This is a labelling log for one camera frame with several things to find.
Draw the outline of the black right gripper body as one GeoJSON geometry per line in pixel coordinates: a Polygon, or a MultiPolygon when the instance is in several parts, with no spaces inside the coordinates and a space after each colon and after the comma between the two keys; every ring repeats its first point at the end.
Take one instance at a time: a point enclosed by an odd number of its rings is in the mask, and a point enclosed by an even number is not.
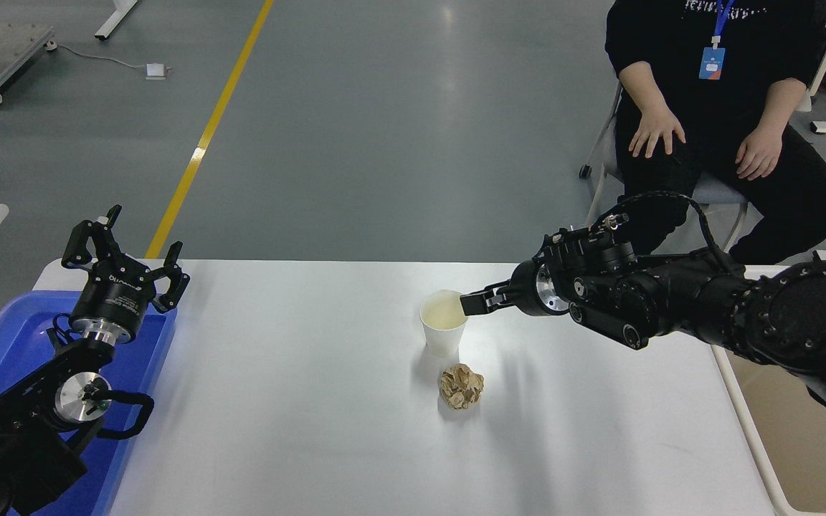
{"type": "Polygon", "coordinates": [[[538,268],[532,260],[521,262],[509,280],[509,300],[522,313],[532,317],[547,316],[537,292],[538,268]]]}

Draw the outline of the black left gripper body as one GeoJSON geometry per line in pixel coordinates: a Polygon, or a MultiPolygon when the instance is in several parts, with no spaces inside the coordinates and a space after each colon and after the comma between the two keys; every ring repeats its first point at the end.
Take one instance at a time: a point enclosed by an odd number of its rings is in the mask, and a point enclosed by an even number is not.
{"type": "Polygon", "coordinates": [[[79,333],[83,320],[101,319],[126,333],[137,333],[152,297],[152,288],[144,287],[141,280],[146,269],[147,265],[131,259],[123,259],[120,264],[96,262],[71,313],[72,329],[79,333]]]}

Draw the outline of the person's right hand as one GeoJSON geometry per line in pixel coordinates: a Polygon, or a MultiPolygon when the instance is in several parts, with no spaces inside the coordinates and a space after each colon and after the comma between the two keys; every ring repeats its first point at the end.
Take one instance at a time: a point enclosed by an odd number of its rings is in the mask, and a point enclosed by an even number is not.
{"type": "Polygon", "coordinates": [[[686,144],[686,134],[679,119],[662,102],[640,109],[640,122],[628,146],[630,156],[651,159],[659,143],[667,156],[674,153],[674,142],[686,144]]]}

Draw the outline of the person's left hand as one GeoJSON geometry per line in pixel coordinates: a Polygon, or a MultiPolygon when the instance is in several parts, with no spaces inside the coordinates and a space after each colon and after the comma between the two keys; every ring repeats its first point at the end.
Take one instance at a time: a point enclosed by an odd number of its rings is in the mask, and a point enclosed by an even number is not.
{"type": "Polygon", "coordinates": [[[776,170],[782,153],[783,133],[783,128],[765,124],[754,128],[737,151],[737,179],[754,181],[770,176],[776,170]]]}

